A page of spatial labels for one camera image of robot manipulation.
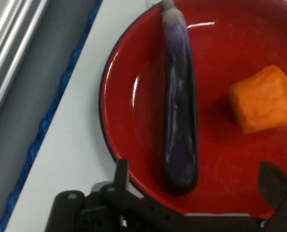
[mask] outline blue cable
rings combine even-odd
[[[73,51],[71,57],[70,57],[70,63],[68,65],[68,68],[63,73],[63,75],[60,78],[60,85],[57,90],[57,93],[54,97],[53,103],[51,104],[46,116],[41,120],[39,125],[39,131],[38,134],[34,140],[34,142],[30,145],[28,149],[28,157],[26,160],[26,163],[23,167],[23,170],[21,172],[21,175],[15,185],[14,191],[9,195],[7,203],[6,203],[6,210],[3,214],[2,219],[0,220],[0,232],[4,232],[8,222],[10,220],[11,214],[14,210],[15,204],[17,202],[17,199],[23,189],[23,186],[25,184],[25,181],[27,179],[27,176],[30,172],[30,169],[32,167],[33,162],[36,159],[36,156],[38,154],[39,148],[42,144],[42,141],[45,137],[45,134],[51,124],[51,121],[53,119],[53,116],[56,112],[56,109],[60,103],[61,97],[64,94],[64,91],[67,87],[67,84],[69,82],[69,79],[72,75],[72,72],[76,66],[76,62],[81,54],[83,45],[86,41],[86,38],[90,32],[90,29],[93,25],[93,22],[96,18],[96,15],[98,13],[98,10],[100,8],[100,5],[102,3],[102,0],[97,0],[95,7],[92,9],[92,11],[89,14],[89,18],[86,24],[86,27],[83,31],[83,34],[81,36],[81,40],[79,41],[78,45],[76,46],[75,50]]]

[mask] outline white table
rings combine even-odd
[[[158,0],[104,0],[60,102],[7,232],[43,232],[54,197],[66,190],[88,195],[112,180],[115,163],[101,132],[99,84],[115,42],[148,5]],[[131,191],[139,194],[134,188]]]

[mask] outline purple eggplant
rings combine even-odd
[[[184,15],[163,0],[166,39],[164,173],[173,194],[191,191],[198,180],[198,116],[193,54]]]

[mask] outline carrot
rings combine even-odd
[[[287,125],[287,76],[275,65],[234,84],[229,98],[244,133]]]

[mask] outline red plate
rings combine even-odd
[[[287,173],[287,127],[242,134],[229,87],[265,66],[287,74],[287,3],[282,0],[177,0],[192,43],[199,111],[199,181],[182,196],[162,173],[165,43],[162,7],[138,18],[116,44],[100,93],[103,132],[114,159],[128,159],[132,182],[180,213],[266,217],[257,191],[261,160]]]

